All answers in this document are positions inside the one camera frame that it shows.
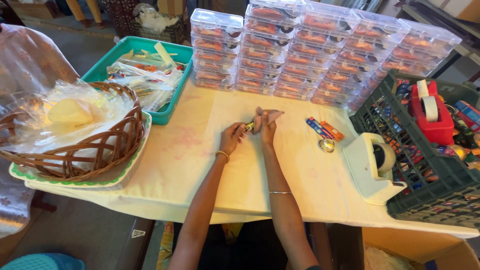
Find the teal plastic tray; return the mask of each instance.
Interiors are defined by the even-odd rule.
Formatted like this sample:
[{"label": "teal plastic tray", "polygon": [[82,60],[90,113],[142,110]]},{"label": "teal plastic tray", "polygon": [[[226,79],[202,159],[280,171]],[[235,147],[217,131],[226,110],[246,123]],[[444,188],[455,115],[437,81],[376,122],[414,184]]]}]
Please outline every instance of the teal plastic tray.
[{"label": "teal plastic tray", "polygon": [[144,49],[148,52],[156,53],[154,46],[158,42],[162,43],[163,47],[165,48],[165,50],[167,50],[168,53],[178,54],[172,55],[172,59],[174,61],[188,63],[187,68],[184,70],[183,77],[180,80],[180,84],[175,91],[175,94],[173,95],[172,101],[168,104],[165,104],[165,106],[160,108],[160,110],[157,112],[148,112],[150,113],[150,115],[152,115],[152,124],[166,125],[172,117],[173,111],[175,110],[180,96],[183,92],[185,82],[187,81],[190,70],[192,69],[193,49],[191,47],[142,37],[124,37],[82,77],[82,80],[88,83],[104,81],[107,79],[107,67],[113,64],[120,56],[128,53],[132,49]]}]

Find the orange packet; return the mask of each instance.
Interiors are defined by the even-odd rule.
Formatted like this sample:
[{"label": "orange packet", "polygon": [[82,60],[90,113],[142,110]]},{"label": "orange packet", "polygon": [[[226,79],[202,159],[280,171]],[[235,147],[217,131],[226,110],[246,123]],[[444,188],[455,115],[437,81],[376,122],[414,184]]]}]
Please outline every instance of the orange packet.
[{"label": "orange packet", "polygon": [[333,134],[333,136],[335,136],[335,140],[337,140],[338,142],[343,140],[343,138],[345,137],[343,134],[341,134],[337,129],[335,129],[334,127],[332,127],[329,123],[327,123],[326,121],[322,121],[320,123],[322,126],[324,126],[325,129],[327,129],[328,132],[330,132],[331,134]]}]

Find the qr code sticker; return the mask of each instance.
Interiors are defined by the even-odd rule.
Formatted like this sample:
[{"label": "qr code sticker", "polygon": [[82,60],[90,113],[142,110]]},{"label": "qr code sticker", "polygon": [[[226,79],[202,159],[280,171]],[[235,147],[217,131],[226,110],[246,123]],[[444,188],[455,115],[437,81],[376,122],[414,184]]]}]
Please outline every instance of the qr code sticker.
[{"label": "qr code sticker", "polygon": [[139,231],[139,230],[133,230],[132,232],[132,238],[140,237],[140,236],[145,236],[144,231]]}]

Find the wicker basket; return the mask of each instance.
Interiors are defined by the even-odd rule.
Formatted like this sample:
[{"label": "wicker basket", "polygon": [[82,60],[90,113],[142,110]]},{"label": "wicker basket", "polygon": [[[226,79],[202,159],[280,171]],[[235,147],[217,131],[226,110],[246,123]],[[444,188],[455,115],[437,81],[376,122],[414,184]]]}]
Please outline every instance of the wicker basket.
[{"label": "wicker basket", "polygon": [[140,23],[132,20],[134,35],[153,40],[165,41],[169,43],[181,44],[185,40],[185,22],[180,16],[179,20],[172,26],[165,27],[162,33],[142,27]]},{"label": "wicker basket", "polygon": [[[142,109],[137,95],[130,88],[116,83],[96,82],[90,85],[101,91],[110,92],[109,89],[114,89],[119,94],[126,93],[134,100],[133,109],[108,131],[90,136],[75,145],[44,153],[14,153],[0,150],[0,156],[18,165],[35,168],[41,177],[55,181],[85,181],[129,160],[140,146],[145,133]],[[24,112],[17,112],[1,119],[0,133],[8,130],[10,137],[15,136],[15,128],[20,125],[15,124],[13,120],[24,115]],[[117,138],[113,145],[107,143],[111,136]],[[7,142],[8,138],[0,138],[0,146]],[[94,158],[76,157],[75,153],[83,149],[96,149],[96,156]],[[108,160],[103,158],[104,149],[112,151]],[[62,164],[52,163],[52,160],[62,161]],[[74,167],[73,162],[90,162],[92,169],[87,171]]]}]

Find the hand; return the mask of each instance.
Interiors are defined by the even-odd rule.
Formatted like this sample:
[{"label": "hand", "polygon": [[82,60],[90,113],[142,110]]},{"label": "hand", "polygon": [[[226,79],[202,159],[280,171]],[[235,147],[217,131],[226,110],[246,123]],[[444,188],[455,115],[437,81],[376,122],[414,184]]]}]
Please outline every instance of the hand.
[{"label": "hand", "polygon": [[268,113],[264,111],[262,115],[262,146],[273,147],[273,137],[275,135],[276,123],[275,121],[268,124]]},{"label": "hand", "polygon": [[224,151],[230,156],[237,148],[237,143],[242,143],[241,138],[245,137],[245,134],[243,134],[244,128],[245,123],[235,123],[222,132],[220,151]]}]

